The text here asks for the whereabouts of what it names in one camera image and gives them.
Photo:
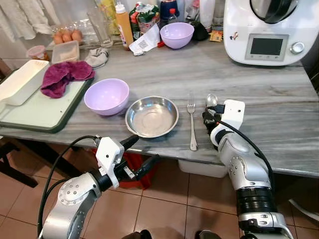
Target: digital display screen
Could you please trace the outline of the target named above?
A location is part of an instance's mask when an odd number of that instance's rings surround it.
[[[250,54],[279,56],[283,39],[254,38]]]

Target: spoon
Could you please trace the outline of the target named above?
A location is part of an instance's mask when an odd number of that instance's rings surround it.
[[[214,107],[218,104],[218,98],[213,94],[208,94],[206,98],[206,107]]]

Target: marble countertop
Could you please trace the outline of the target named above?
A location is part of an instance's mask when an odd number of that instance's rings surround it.
[[[191,42],[180,50],[156,48],[134,57],[114,47],[108,63],[97,69],[95,81],[119,78],[130,86],[129,105],[145,96],[163,96],[178,107],[179,121],[169,134],[140,139],[131,151],[221,164],[202,123],[207,94],[246,104],[241,131],[267,156],[278,173],[319,177],[319,99],[300,63],[287,67],[256,67],[235,63],[222,43]],[[198,151],[189,149],[188,92],[195,96],[195,134]],[[91,134],[122,140],[131,133],[125,110],[102,117],[86,108],[83,100],[66,127],[55,134],[0,128],[0,135],[69,144]],[[80,146],[92,146],[90,141]]]

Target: purple towel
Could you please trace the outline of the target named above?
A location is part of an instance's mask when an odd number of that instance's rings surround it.
[[[71,81],[86,81],[94,75],[95,71],[85,61],[54,64],[44,74],[41,92],[51,98],[60,98]]]

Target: lavender bowl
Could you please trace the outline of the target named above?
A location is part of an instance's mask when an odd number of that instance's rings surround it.
[[[190,42],[194,27],[185,22],[175,22],[164,26],[159,33],[166,46],[180,49]]]
[[[85,92],[84,103],[99,115],[115,115],[127,104],[129,91],[126,82],[120,79],[105,79],[93,84]]]

